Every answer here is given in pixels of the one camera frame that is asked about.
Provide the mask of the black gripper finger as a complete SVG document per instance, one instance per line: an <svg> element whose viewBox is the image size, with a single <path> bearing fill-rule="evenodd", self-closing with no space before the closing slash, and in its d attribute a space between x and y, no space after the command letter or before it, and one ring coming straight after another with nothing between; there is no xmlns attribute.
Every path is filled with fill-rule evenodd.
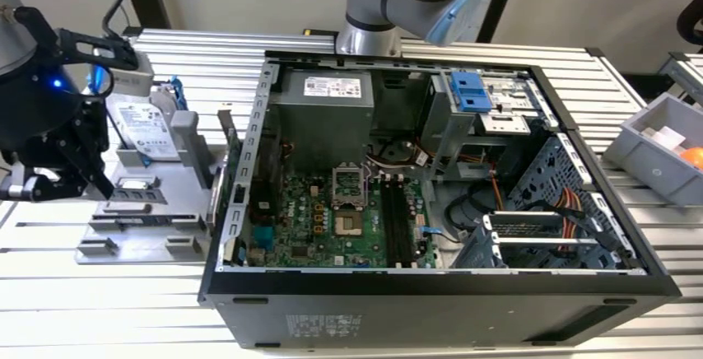
<svg viewBox="0 0 703 359"><path fill-rule="evenodd" d="M110 200L115 186L105 174L103 153L110 148L107 109L102 101L87 100L77 114L55 132L59 154L66 158L70 182L79 193Z"/></svg>
<svg viewBox="0 0 703 359"><path fill-rule="evenodd" d="M15 162L2 179L2 200L13 202L45 203L67 199L103 201L101 184L103 170L94 170L86 179L75 170L57 171L58 179L35 171L22 162Z"/></svg>

